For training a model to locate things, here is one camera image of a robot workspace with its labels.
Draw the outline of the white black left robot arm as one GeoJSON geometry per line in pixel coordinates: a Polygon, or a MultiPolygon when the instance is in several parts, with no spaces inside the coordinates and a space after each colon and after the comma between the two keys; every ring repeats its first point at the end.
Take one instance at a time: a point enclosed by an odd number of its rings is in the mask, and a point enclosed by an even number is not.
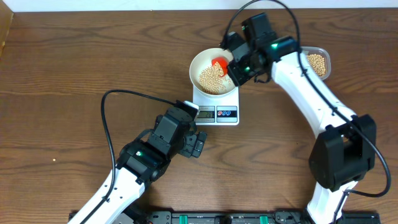
{"type": "Polygon", "coordinates": [[[197,131],[193,121],[174,125],[163,120],[125,145],[116,159],[106,124],[104,130],[111,152],[111,172],[69,223],[114,222],[151,183],[164,175],[176,154],[199,157],[207,137],[205,132],[197,131]]]}

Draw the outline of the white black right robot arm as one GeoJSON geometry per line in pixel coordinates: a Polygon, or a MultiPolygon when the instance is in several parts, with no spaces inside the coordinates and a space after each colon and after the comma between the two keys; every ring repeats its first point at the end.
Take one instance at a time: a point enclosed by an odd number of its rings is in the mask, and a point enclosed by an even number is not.
{"type": "Polygon", "coordinates": [[[376,124],[345,106],[310,67],[298,39],[278,37],[266,14],[226,31],[220,45],[233,55],[228,75],[236,86],[266,74],[291,97],[316,138],[308,164],[315,191],[304,216],[310,223],[367,223],[370,215],[343,213],[348,195],[374,167],[376,124]]]}

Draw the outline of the red plastic measuring scoop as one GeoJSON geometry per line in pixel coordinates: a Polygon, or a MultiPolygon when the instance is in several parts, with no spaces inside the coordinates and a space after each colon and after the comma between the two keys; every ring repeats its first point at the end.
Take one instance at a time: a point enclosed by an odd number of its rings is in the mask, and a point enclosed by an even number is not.
{"type": "Polygon", "coordinates": [[[228,74],[228,61],[225,57],[217,57],[211,60],[213,67],[222,69],[223,73],[219,74],[220,77],[224,77],[228,74]]]}

